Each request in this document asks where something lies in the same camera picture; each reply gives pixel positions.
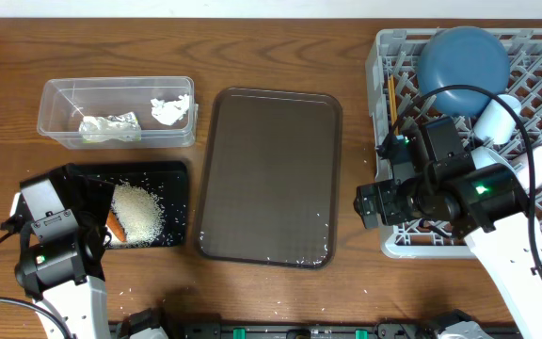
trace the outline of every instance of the black tray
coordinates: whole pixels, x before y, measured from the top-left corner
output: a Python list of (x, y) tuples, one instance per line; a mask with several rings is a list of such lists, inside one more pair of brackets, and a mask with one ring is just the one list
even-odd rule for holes
[[(187, 168), (179, 161), (158, 161), (141, 163), (118, 163), (77, 165), (77, 169), (87, 177), (120, 185), (121, 180), (131, 186), (141, 187), (162, 198), (164, 225), (157, 240), (147, 247), (171, 247), (182, 245), (185, 239), (188, 215)], [(30, 215), (24, 204), (22, 194), (18, 200), (16, 213)], [(129, 249), (131, 244), (107, 248), (109, 250)]]
[(322, 94), (227, 89), (215, 100), (196, 215), (209, 258), (320, 268), (334, 254), (342, 108)]

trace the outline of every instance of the brown tray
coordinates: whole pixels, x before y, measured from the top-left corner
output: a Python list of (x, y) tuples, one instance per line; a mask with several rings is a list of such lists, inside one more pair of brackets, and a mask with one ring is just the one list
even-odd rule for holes
[(334, 254), (342, 108), (328, 95), (218, 94), (196, 246), (209, 258), (320, 268)]

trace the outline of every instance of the dish rack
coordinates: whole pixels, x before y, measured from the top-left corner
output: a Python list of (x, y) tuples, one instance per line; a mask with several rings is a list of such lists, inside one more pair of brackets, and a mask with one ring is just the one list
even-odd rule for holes
[[(389, 130), (390, 113), (388, 78), (394, 75), (397, 111), (400, 114), (418, 95), (416, 65), (426, 43), (444, 29), (384, 29), (377, 33), (374, 46), (365, 62), (369, 113), (374, 121), (375, 145), (384, 140)], [(533, 147), (542, 145), (542, 29), (487, 29), (505, 47), (510, 59), (510, 76), (506, 93), (516, 96), (522, 103), (520, 118), (528, 131)], [(410, 123), (424, 123), (441, 115), (431, 108), (434, 98), (427, 100), (416, 114), (407, 118)], [(472, 142), (472, 121), (469, 118), (454, 118), (464, 146)], [(513, 160), (524, 152), (519, 131), (510, 142), (487, 146), (503, 158)], [(387, 160), (375, 156), (375, 180), (390, 179), (391, 168)], [(536, 213), (542, 232), (542, 186), (537, 189)], [(380, 227), (382, 251), (392, 258), (472, 258), (463, 241), (444, 238), (419, 228), (419, 221)], [(449, 234), (447, 222), (432, 222)]]

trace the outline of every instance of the wooden table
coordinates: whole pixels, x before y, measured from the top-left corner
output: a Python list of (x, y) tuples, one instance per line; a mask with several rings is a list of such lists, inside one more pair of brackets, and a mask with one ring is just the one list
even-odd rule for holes
[[(323, 92), (343, 107), (338, 243), (330, 265), (308, 271), (210, 261), (189, 246), (109, 251), (103, 259), (109, 318), (158, 305), (179, 319), (360, 324), (458, 308), (485, 324), (510, 323), (477, 261), (389, 259), (378, 231), (364, 230), (352, 207), (356, 186), (375, 173), (364, 71), (375, 34), (456, 25), (542, 27), (542, 21), (1, 19), (0, 222), (21, 180), (68, 162), (183, 160), (195, 206), (217, 93), (233, 86)], [(47, 80), (125, 75), (190, 76), (200, 104), (196, 144), (69, 151), (37, 134)], [(18, 255), (17, 237), (0, 246), (0, 296), (24, 297), (13, 275)], [(0, 305), (0, 337), (45, 335), (36, 316)]]

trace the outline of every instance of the green led light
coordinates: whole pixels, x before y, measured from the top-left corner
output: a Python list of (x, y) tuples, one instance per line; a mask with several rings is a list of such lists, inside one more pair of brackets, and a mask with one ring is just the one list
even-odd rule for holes
[(484, 186), (477, 186), (476, 187), (476, 192), (478, 192), (478, 194), (483, 194), (485, 192), (488, 192), (488, 188), (486, 188)]

